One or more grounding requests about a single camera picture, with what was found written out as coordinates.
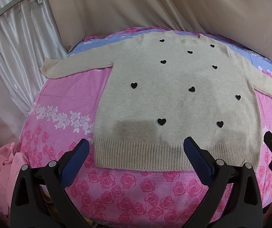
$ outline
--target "sweater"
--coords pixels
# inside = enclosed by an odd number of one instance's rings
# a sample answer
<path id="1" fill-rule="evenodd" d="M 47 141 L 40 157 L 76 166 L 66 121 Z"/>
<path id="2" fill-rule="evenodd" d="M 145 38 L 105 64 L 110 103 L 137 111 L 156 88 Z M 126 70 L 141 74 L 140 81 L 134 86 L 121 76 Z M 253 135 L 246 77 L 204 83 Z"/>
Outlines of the sweater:
<path id="1" fill-rule="evenodd" d="M 61 78 L 113 67 L 95 120 L 95 164 L 180 171 L 192 166 L 191 136 L 215 159 L 257 170 L 263 144 L 254 90 L 272 98 L 272 79 L 227 45 L 204 35 L 151 32 L 63 60 L 41 72 Z"/>

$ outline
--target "pink fabric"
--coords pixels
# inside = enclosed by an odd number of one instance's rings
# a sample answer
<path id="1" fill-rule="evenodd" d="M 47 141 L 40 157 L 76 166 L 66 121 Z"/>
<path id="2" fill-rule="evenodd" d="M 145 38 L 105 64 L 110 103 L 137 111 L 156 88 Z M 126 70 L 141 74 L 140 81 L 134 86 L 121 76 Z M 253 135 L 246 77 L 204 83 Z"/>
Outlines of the pink fabric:
<path id="1" fill-rule="evenodd" d="M 93 125 L 100 96 L 111 68 L 48 80 L 35 99 L 24 126 L 20 147 L 32 167 L 58 160 L 80 139 L 90 142 L 90 154 L 66 192 L 80 212 L 112 227 L 181 227 L 207 192 L 194 171 L 137 172 L 95 166 Z M 272 131 L 272 99 L 256 92 L 263 131 Z M 271 154 L 262 145 L 257 179 L 263 205 L 272 201 Z M 218 219 L 231 185 L 212 220 Z"/>
<path id="2" fill-rule="evenodd" d="M 28 164 L 24 153 L 17 153 L 16 143 L 0 148 L 0 213 L 9 214 L 14 186 L 22 165 Z"/>

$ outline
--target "sweater sleeve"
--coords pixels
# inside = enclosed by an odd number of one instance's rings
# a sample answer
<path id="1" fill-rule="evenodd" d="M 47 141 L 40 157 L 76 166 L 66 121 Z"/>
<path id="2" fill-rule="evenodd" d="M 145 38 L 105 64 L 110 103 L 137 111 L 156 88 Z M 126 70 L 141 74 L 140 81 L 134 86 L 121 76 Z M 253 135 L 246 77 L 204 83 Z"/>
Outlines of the sweater sleeve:
<path id="1" fill-rule="evenodd" d="M 250 61 L 228 47 L 234 64 L 248 77 L 255 90 L 272 98 L 272 79 L 255 68 Z"/>
<path id="2" fill-rule="evenodd" d="M 140 35 L 93 48 L 62 60 L 46 58 L 40 71 L 47 78 L 57 79 L 92 69 L 112 67 L 114 61 L 134 53 L 142 40 L 143 35 Z"/>

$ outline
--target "white satin curtain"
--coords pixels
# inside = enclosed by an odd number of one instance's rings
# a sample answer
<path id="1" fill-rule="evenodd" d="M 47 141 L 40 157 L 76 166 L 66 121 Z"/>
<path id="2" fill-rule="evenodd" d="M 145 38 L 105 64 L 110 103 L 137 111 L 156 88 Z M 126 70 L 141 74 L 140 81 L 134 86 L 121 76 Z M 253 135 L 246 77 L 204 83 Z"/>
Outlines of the white satin curtain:
<path id="1" fill-rule="evenodd" d="M 44 58 L 66 55 L 48 0 L 23 0 L 0 17 L 0 77 L 24 116 L 46 81 Z"/>

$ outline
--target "heart appliqué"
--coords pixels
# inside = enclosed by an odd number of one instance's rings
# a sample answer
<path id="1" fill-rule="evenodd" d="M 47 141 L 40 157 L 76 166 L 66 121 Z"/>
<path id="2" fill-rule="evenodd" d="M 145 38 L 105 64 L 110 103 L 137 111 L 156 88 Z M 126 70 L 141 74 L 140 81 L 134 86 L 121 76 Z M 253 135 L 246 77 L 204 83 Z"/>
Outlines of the heart appliqué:
<path id="1" fill-rule="evenodd" d="M 164 125 L 164 124 L 166 123 L 166 121 L 167 121 L 167 119 L 165 119 L 165 118 L 163 118 L 163 119 L 158 118 L 158 119 L 157 119 L 157 122 L 158 122 L 161 126 Z"/>
<path id="2" fill-rule="evenodd" d="M 135 89 L 135 88 L 137 87 L 137 82 L 131 83 L 131 87 L 132 87 L 133 89 Z"/>
<path id="3" fill-rule="evenodd" d="M 223 125 L 224 125 L 224 122 L 223 121 L 220 121 L 220 122 L 218 121 L 216 124 L 217 124 L 217 126 L 219 126 L 220 128 L 222 128 Z"/>

